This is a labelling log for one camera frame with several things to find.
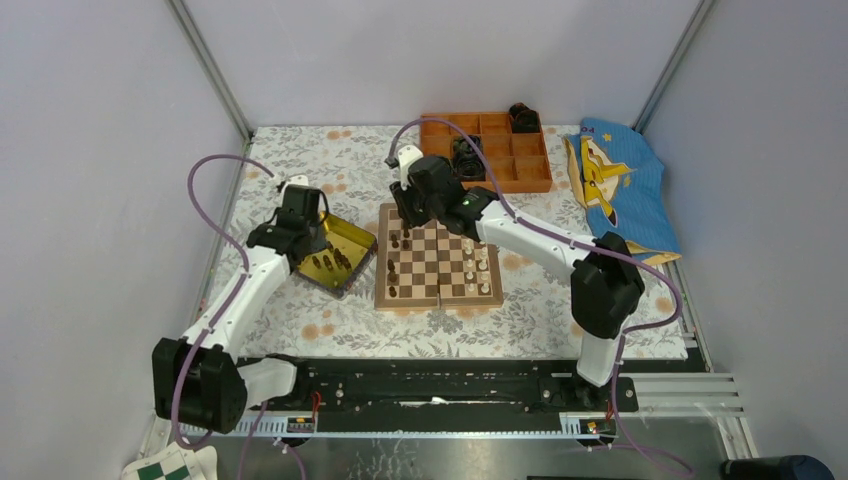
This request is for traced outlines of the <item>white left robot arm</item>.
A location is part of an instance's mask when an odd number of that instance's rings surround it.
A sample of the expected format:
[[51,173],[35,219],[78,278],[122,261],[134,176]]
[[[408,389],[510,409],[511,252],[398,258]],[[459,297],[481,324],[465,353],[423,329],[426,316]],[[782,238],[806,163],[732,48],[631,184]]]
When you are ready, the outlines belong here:
[[216,433],[231,432],[244,412],[274,399],[296,411],[309,401],[310,385],[296,366],[274,356],[247,365],[239,355],[251,323],[272,294],[325,244],[325,197],[304,175],[280,188],[272,219],[257,226],[243,248],[244,264],[184,334],[163,338],[152,353],[158,417]]

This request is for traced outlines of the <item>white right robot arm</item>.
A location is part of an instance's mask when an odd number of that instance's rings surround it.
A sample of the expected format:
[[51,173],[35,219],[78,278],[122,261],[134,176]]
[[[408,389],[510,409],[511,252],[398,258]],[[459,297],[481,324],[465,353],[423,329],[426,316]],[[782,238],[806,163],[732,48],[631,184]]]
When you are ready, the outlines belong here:
[[583,330],[576,366],[581,378],[573,396],[589,412],[607,405],[621,331],[645,291],[624,240],[613,233],[572,237],[520,212],[492,189],[464,187],[445,159],[413,145],[385,163],[397,175],[390,191],[407,226],[435,220],[455,235],[522,255],[568,282],[571,316]]

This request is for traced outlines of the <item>gold tin box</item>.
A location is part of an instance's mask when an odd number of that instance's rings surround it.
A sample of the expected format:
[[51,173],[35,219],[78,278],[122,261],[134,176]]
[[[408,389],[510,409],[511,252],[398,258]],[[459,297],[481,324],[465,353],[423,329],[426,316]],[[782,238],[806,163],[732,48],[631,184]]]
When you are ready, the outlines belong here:
[[295,274],[313,287],[341,299],[377,251],[377,237],[333,214],[324,214],[323,250],[306,257]]

